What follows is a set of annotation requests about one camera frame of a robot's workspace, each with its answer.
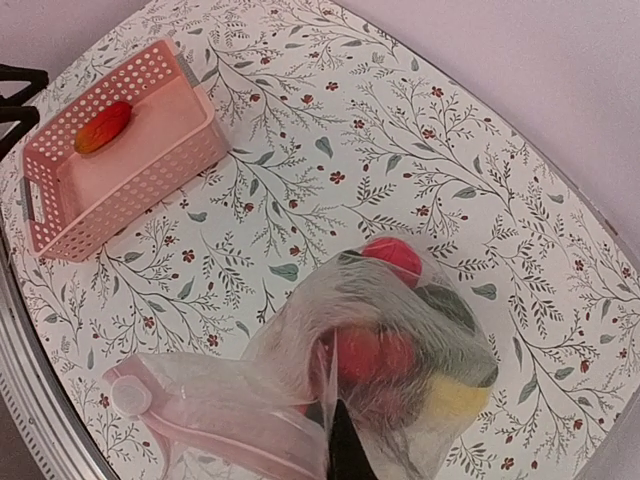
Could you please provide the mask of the red yellow toy fruit bunch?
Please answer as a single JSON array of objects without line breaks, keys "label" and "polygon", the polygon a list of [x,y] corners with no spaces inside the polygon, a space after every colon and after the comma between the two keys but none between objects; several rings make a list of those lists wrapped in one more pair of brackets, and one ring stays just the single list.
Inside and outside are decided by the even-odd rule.
[{"label": "red yellow toy fruit bunch", "polygon": [[413,341],[402,332],[341,327],[336,331],[334,347],[339,378],[347,384],[400,378],[416,364]]}]

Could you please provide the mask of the orange toy fruit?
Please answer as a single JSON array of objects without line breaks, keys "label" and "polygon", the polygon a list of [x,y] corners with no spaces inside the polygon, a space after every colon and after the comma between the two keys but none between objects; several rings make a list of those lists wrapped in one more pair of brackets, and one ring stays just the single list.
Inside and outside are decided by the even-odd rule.
[{"label": "orange toy fruit", "polygon": [[74,151],[92,154],[114,140],[129,124],[133,107],[118,101],[100,112],[76,134]]}]

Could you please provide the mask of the pink plastic basket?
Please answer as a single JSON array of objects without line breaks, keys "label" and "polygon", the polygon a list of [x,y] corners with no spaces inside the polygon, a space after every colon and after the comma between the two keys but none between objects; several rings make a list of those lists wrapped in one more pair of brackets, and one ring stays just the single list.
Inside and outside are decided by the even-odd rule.
[{"label": "pink plastic basket", "polygon": [[[132,119],[89,155],[80,128],[118,101]],[[178,47],[161,39],[101,77],[25,144],[21,194],[37,258],[81,262],[203,170],[229,144]]]}]

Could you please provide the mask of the clear zip top bag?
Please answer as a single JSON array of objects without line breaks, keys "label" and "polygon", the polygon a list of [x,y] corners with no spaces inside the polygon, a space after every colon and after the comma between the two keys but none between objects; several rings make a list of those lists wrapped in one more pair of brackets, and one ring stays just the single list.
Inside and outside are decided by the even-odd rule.
[{"label": "clear zip top bag", "polygon": [[[409,288],[385,262],[364,257],[380,237],[408,243],[422,275]],[[327,479],[329,437],[342,400],[378,479],[432,479],[453,442],[476,420],[426,412],[434,376],[491,387],[498,362],[476,331],[414,293],[455,291],[413,237],[378,236],[336,254],[294,288],[238,359],[136,353],[109,369],[113,408],[141,422],[163,455],[165,479]],[[347,384],[338,375],[336,331],[362,326],[405,333],[416,364],[406,376]]]}]

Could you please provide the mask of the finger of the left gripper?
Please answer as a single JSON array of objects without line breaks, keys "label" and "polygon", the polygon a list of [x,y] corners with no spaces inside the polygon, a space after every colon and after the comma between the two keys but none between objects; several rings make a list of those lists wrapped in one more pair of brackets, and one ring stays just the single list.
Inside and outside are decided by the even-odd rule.
[{"label": "finger of the left gripper", "polygon": [[39,123],[39,111],[35,106],[2,106],[0,121],[13,127],[1,138],[0,154],[8,155],[12,148]]},{"label": "finger of the left gripper", "polygon": [[24,105],[49,84],[49,75],[45,70],[0,65],[2,82],[22,82],[27,85],[9,97],[1,96],[2,105]]}]

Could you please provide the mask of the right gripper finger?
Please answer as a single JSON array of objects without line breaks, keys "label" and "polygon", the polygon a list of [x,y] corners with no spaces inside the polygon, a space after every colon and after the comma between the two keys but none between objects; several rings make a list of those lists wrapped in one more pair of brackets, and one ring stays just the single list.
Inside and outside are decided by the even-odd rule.
[{"label": "right gripper finger", "polygon": [[378,479],[342,400],[337,401],[331,426],[327,479]]}]

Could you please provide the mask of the yellow toy pepper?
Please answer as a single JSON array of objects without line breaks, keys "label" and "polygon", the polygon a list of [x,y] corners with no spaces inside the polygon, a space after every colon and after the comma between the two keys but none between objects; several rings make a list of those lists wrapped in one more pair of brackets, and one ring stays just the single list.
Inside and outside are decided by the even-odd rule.
[{"label": "yellow toy pepper", "polygon": [[426,398],[426,412],[444,421],[474,420],[486,407],[491,387],[471,387],[450,377],[434,376]]}]

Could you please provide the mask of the green toy pepper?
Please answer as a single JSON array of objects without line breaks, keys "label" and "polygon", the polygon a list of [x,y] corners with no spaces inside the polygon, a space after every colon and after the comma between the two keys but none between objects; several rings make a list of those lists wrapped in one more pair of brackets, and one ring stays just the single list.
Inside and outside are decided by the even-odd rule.
[{"label": "green toy pepper", "polygon": [[466,327],[471,332],[476,331],[472,311],[455,291],[441,285],[427,284],[417,287],[414,293],[450,321]]}]

